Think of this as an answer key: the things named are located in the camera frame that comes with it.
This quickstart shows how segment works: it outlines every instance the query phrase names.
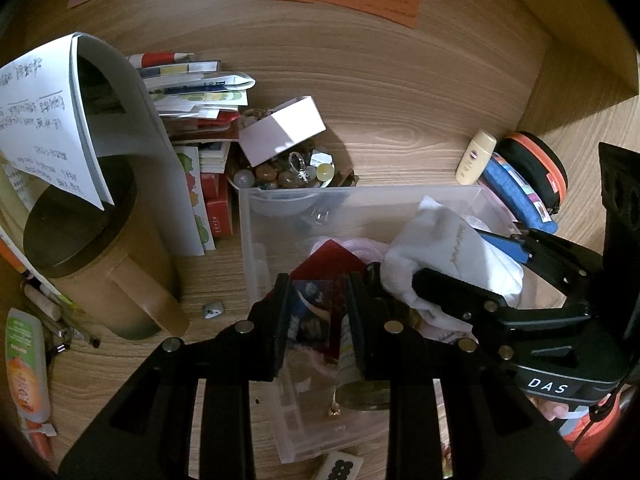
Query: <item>white box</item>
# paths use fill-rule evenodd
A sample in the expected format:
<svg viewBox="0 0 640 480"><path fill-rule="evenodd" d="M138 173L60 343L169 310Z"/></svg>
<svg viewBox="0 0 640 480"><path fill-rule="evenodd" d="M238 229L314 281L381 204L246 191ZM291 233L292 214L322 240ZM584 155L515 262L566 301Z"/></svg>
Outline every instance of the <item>white box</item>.
<svg viewBox="0 0 640 480"><path fill-rule="evenodd" d="M296 97L240 130L240 147L255 167L325 129L313 98Z"/></svg>

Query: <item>orange label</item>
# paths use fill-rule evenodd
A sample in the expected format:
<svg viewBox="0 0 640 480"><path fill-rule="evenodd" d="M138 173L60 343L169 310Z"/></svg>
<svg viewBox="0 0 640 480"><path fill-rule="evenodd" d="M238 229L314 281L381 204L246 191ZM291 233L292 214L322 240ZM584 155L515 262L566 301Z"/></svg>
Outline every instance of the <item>orange label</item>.
<svg viewBox="0 0 640 480"><path fill-rule="evenodd" d="M9 388L14 402L27 413L37 413L42 407L38 390L38 377L20 357L13 357L6 364Z"/></svg>

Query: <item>mug lid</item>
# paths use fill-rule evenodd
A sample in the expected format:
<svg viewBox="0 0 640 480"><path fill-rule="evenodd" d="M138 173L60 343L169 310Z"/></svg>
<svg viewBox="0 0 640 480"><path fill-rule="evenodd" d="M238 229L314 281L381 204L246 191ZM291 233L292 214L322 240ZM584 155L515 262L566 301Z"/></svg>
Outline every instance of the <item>mug lid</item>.
<svg viewBox="0 0 640 480"><path fill-rule="evenodd" d="M98 159L114 205L101 211L55 186L38 198L24 227L24 255L46 278L82 269L116 238L136 201L136 180L121 155Z"/></svg>

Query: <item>wooden wall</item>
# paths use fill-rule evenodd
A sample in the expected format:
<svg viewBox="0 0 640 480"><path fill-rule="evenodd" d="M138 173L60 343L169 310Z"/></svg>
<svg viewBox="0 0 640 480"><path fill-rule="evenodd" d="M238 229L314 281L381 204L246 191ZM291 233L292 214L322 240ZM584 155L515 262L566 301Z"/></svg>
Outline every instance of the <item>wooden wall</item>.
<svg viewBox="0 0 640 480"><path fill-rule="evenodd" d="M558 216L558 235L601 251L605 212L598 143L640 151L638 96L591 57L554 43L518 128L549 143L567 170L569 187Z"/></svg>
<svg viewBox="0 0 640 480"><path fill-rule="evenodd" d="M521 0L553 37L609 68L636 94L636 46L606 0Z"/></svg>

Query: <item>red box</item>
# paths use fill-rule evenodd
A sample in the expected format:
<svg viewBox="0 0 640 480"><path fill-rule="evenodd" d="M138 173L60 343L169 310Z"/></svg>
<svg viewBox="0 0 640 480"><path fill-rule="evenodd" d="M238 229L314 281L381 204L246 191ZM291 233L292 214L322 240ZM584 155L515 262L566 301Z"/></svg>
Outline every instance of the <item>red box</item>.
<svg viewBox="0 0 640 480"><path fill-rule="evenodd" d="M220 182L219 173L201 173L200 183L202 185L202 196L204 200L215 200L218 198L218 184Z"/></svg>
<svg viewBox="0 0 640 480"><path fill-rule="evenodd" d="M207 218L214 238L229 237L234 234L231 221L231 194L224 175L218 181L218 197L205 202Z"/></svg>

